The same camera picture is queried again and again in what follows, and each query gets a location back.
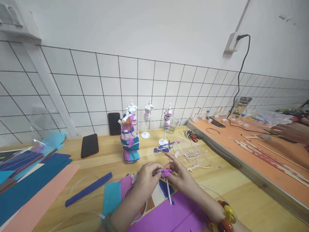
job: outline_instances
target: person's right hand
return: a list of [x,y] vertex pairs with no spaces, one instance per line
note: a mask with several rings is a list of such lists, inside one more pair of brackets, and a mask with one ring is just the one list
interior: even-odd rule
[[309,119],[302,118],[300,123],[278,124],[273,126],[270,132],[279,134],[304,145],[309,145]]
[[187,197],[194,200],[195,195],[198,194],[202,189],[195,182],[187,168],[177,158],[175,158],[170,153],[165,152],[165,155],[173,162],[169,162],[168,164],[166,164],[164,166],[164,169],[171,169],[178,174],[177,177],[170,175],[167,177],[167,179],[172,182]]

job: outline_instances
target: clear cup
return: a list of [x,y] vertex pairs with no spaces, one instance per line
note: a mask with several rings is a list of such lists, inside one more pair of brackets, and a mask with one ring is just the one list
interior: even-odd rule
[[179,120],[177,118],[171,118],[170,119],[171,125],[166,131],[169,134],[173,134],[175,132],[175,128],[177,127]]

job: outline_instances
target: bracelet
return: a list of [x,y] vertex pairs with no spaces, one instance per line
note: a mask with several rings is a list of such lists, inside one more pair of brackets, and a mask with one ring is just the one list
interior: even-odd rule
[[208,225],[208,228],[211,232],[233,232],[234,228],[232,224],[236,223],[236,217],[234,210],[231,206],[225,202],[218,200],[219,204],[224,208],[224,219],[216,226],[212,222]]

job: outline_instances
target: smartphone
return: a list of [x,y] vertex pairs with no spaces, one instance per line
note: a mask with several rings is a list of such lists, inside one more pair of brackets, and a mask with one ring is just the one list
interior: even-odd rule
[[99,152],[98,135],[88,135],[83,138],[81,145],[81,158],[86,158]]
[[108,113],[108,125],[110,135],[120,135],[121,126],[118,122],[120,119],[120,114],[118,112]]
[[212,119],[212,124],[217,126],[217,127],[226,127],[223,124],[221,124],[220,122],[216,121],[214,117],[210,117]]

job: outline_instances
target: wooden desk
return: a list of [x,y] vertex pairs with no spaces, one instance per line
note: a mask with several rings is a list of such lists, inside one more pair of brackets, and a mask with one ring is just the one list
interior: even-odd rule
[[[174,134],[168,134],[167,136],[173,141],[175,135],[184,137],[183,130],[187,129],[186,126],[178,127]],[[71,188],[84,176],[97,175],[102,177],[111,171],[113,178],[109,182],[114,182],[125,177],[127,173],[132,174],[139,171],[146,162],[154,161],[163,165],[169,162],[162,153],[153,155],[153,149],[158,145],[158,140],[162,138],[164,130],[157,129],[149,132],[150,138],[143,139],[141,137],[140,139],[140,160],[131,164],[123,160],[123,149],[119,136],[98,137],[99,153],[83,160],[80,158],[82,139],[66,140],[64,142],[65,146],[60,150],[60,153],[71,155],[72,164],[80,164],[81,168],[52,204],[33,232],[47,232],[58,223],[77,213],[88,211],[102,213],[104,186],[80,200],[84,201],[92,198],[90,201],[81,204],[75,203],[68,208],[64,206],[67,199],[97,180],[97,177],[89,176],[83,179],[69,194]],[[211,169],[194,169],[192,173],[194,179],[220,193],[231,204],[239,220],[249,229],[254,232],[309,231],[309,227],[305,223],[212,151],[203,141],[199,140],[198,144],[203,151],[208,150],[205,154],[212,161],[213,167]],[[216,194],[210,191],[208,193],[215,199],[220,199]],[[96,232],[100,222],[101,219],[96,215],[90,213],[79,214],[54,231]]]

